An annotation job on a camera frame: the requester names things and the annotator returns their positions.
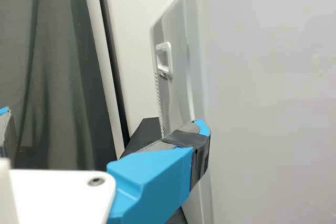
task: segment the gray curtain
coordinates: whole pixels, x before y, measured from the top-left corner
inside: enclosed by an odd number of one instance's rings
[[[116,160],[86,0],[0,0],[0,59],[16,167],[105,170]]]

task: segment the dark curtain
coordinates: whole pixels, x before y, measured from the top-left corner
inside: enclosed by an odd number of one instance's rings
[[[86,0],[0,0],[0,59],[16,167],[105,170],[116,160]]]

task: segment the recessed handle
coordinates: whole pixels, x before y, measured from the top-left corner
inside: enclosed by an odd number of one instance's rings
[[[155,46],[156,64],[159,75],[166,79],[173,79],[172,47],[169,42]]]

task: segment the white wall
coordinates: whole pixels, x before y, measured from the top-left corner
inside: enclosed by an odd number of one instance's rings
[[[145,117],[158,116],[150,26],[169,0],[110,0],[110,19],[130,134]]]

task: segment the white plastic panel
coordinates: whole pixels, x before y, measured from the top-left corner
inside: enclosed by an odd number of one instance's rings
[[[336,3],[204,0],[215,223],[336,223]]]
[[[115,195],[114,178],[96,171],[10,171],[20,224],[105,224]],[[89,185],[93,179],[103,184]]]
[[[9,168],[9,159],[0,158],[0,223],[19,224]]]

